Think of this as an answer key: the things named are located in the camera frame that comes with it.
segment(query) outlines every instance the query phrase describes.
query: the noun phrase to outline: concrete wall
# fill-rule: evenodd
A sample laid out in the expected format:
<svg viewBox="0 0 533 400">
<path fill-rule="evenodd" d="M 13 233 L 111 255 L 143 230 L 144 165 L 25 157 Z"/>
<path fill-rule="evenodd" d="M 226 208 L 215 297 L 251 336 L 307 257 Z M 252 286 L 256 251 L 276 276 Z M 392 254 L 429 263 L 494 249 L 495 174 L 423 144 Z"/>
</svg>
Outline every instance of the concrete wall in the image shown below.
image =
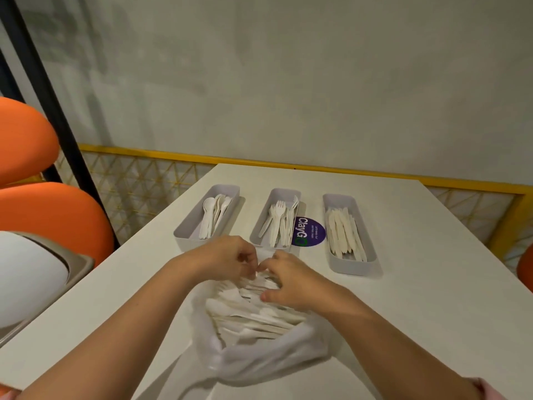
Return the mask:
<svg viewBox="0 0 533 400">
<path fill-rule="evenodd" d="M 533 0 L 17 2 L 80 142 L 533 184 Z"/>
</svg>

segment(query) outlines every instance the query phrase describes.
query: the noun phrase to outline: tabletop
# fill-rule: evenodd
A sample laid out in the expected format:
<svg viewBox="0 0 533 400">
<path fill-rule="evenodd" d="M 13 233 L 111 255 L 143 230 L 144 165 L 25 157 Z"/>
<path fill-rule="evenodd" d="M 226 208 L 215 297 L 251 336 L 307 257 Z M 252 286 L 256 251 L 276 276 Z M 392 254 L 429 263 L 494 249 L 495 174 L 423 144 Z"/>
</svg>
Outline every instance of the tabletop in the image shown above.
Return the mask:
<svg viewBox="0 0 533 400">
<path fill-rule="evenodd" d="M 298 256 L 459 374 L 482 376 L 510 399 L 532 398 L 533 296 L 421 183 L 236 165 L 217 165 L 0 349 L 0 382 L 27 387 L 180 254 L 174 229 L 219 183 L 240 186 L 226 232 L 245 239 L 273 188 L 301 191 L 304 215 L 320 223 L 323 194 L 353 196 L 380 266 L 365 277 L 337 274 L 325 242 L 298 248 Z M 189 305 L 178 311 L 135 398 L 162 399 L 169 381 L 173 390 L 193 382 L 183 390 L 208 390 L 216 399 L 374 398 L 342 340 L 329 360 L 276 380 L 239 387 L 210 379 L 188 349 Z"/>
</svg>

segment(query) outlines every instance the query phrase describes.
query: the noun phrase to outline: black pole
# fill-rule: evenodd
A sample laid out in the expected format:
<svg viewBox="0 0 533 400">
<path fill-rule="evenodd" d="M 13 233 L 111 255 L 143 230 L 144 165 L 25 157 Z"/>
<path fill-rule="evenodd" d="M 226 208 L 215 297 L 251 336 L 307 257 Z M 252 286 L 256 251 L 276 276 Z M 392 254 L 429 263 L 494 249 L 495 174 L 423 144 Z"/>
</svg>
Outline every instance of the black pole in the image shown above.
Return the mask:
<svg viewBox="0 0 533 400">
<path fill-rule="evenodd" d="M 26 103 L 24 101 L 24 97 L 22 96 L 22 93 L 20 92 L 20 88 L 17 84 L 17 81 L 15 80 L 13 73 L 11 73 L 9 66 L 7 65 L 7 61 L 5 60 L 4 54 L 2 53 L 1 49 L 0 49 L 0 92 L 6 98 L 10 98 L 12 100 L 17 100 L 22 103 Z M 61 177 L 59 173 L 57 172 L 56 166 L 54 166 L 53 164 L 47 169 L 45 169 L 44 171 L 42 171 L 42 174 L 46 181 L 62 182 Z"/>
<path fill-rule="evenodd" d="M 15 0 L 0 0 L 0 19 L 24 67 L 39 103 L 43 107 L 46 117 L 56 130 L 59 145 L 72 169 L 74 177 L 76 177 L 76 181 L 78 181 L 80 189 L 91 195 L 102 207 L 104 213 L 106 213 L 100 195 L 98 195 L 97 188 L 85 165 L 82 153 L 79 151 L 76 139 L 61 109 L 52 83 L 46 74 L 43 62 L 39 57 L 39 53 L 37 53 L 37 49 L 30 37 L 28 28 L 24 23 L 24 19 Z M 115 248 L 117 248 L 119 247 L 119 243 L 115 234 L 114 237 Z"/>
</svg>

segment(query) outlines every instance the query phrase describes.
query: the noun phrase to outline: purple sticker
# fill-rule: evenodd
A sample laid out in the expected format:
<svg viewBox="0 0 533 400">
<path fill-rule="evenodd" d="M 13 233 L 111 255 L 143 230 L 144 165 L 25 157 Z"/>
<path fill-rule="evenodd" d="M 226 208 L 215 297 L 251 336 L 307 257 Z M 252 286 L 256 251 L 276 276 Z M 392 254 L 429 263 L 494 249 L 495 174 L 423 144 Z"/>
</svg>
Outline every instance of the purple sticker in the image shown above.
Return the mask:
<svg viewBox="0 0 533 400">
<path fill-rule="evenodd" d="M 319 222 L 308 217 L 296 217 L 293 245 L 298 247 L 311 247 L 322 243 L 325 238 L 326 231 Z"/>
</svg>

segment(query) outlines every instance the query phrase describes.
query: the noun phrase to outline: orange chair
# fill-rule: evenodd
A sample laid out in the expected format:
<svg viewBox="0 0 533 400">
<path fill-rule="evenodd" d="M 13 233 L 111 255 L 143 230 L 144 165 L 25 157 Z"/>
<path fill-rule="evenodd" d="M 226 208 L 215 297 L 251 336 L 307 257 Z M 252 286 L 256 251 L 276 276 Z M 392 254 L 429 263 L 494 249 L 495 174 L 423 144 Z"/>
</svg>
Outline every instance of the orange chair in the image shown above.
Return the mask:
<svg viewBox="0 0 533 400">
<path fill-rule="evenodd" d="M 38 174 L 58 154 L 56 133 L 44 116 L 0 97 L 0 186 Z M 46 237 L 90 256 L 95 266 L 114 248 L 111 225 L 98 203 L 82 190 L 56 182 L 1 188 L 0 230 Z"/>
<path fill-rule="evenodd" d="M 516 267 L 518 279 L 533 292 L 533 245 L 523 253 Z"/>
<path fill-rule="evenodd" d="M 58 155 L 48 120 L 22 102 L 0 97 L 0 186 L 40 173 Z"/>
</svg>

